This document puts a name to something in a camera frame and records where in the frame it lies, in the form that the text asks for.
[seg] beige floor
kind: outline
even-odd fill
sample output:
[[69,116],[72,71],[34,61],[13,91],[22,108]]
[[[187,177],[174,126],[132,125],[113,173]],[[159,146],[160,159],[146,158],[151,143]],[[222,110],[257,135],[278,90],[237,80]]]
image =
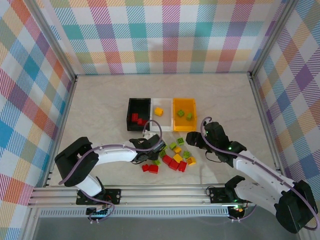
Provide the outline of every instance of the beige floor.
[[[122,143],[141,137],[139,132],[127,131],[129,98],[195,98],[198,126],[204,117],[211,116],[223,126],[230,140],[240,142],[274,168],[246,74],[81,76],[60,151],[82,136],[98,144]],[[166,132],[164,140],[171,143],[180,136],[185,138],[186,132]],[[215,184],[242,175],[225,163],[206,160],[204,150],[189,145],[183,148],[197,159],[197,164],[188,166],[184,173],[173,171],[164,163],[156,175],[142,172],[141,165],[115,162],[94,168],[91,175],[98,176],[105,185]],[[218,160],[214,154],[210,157]],[[50,185],[57,186],[60,180],[55,167]]]

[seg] yellow bin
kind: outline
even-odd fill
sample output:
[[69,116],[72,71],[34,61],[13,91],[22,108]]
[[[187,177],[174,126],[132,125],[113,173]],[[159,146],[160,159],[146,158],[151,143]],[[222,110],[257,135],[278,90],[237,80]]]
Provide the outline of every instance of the yellow bin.
[[[177,112],[184,111],[184,116],[180,117]],[[191,120],[187,120],[188,113],[192,113]],[[193,98],[173,99],[173,131],[192,132],[197,129],[196,101]]]

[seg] plastic container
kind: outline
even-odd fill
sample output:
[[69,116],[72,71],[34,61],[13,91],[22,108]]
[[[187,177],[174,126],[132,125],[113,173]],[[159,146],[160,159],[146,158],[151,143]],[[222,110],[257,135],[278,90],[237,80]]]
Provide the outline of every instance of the plastic container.
[[[179,116],[177,112],[184,111],[184,116]],[[187,120],[187,115],[192,113],[191,120]],[[193,98],[173,99],[173,131],[192,132],[197,130],[196,101]]]
[[126,115],[126,129],[128,131],[142,132],[144,126],[139,126],[137,122],[132,122],[132,114],[138,114],[139,119],[150,119],[151,98],[129,98],[128,112]]
[[[162,116],[155,114],[155,109],[163,109]],[[156,120],[163,132],[172,132],[174,116],[173,116],[173,99],[172,98],[151,98],[150,119]],[[159,127],[152,122],[150,131],[159,132]]]

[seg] green block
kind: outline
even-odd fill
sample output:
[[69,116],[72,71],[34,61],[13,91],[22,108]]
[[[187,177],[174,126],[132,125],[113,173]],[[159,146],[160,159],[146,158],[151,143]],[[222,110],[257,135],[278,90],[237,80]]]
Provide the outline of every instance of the green block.
[[190,158],[191,157],[191,153],[189,152],[189,151],[184,151],[183,152],[183,158],[184,159],[188,159],[188,158]]
[[173,142],[173,143],[170,144],[169,148],[171,150],[173,150],[173,149],[175,149],[176,146],[177,146],[177,144],[175,142]]
[[182,137],[177,138],[176,142],[178,143],[179,146],[185,144],[185,141]]
[[163,158],[165,155],[167,155],[165,150],[162,150],[161,152],[159,152],[160,158]]
[[191,113],[191,112],[188,113],[188,115],[186,116],[186,119],[187,119],[188,121],[190,121],[190,120],[192,119],[192,113]]
[[154,164],[157,165],[157,166],[161,165],[161,161],[160,161],[159,159],[157,159],[157,160],[155,160],[155,161],[153,161],[153,162],[154,162]]
[[176,114],[178,114],[179,117],[182,117],[183,115],[185,115],[185,112],[182,110],[179,110]]

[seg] plaid wallpaper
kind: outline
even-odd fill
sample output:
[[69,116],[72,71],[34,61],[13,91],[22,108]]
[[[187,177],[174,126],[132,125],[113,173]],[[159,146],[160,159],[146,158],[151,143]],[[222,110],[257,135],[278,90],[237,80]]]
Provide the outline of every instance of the plaid wallpaper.
[[74,70],[96,75],[247,72],[285,1],[37,3]]
[[22,0],[0,0],[0,240],[17,239],[71,87]]
[[288,177],[320,208],[320,0],[300,0],[256,79]]

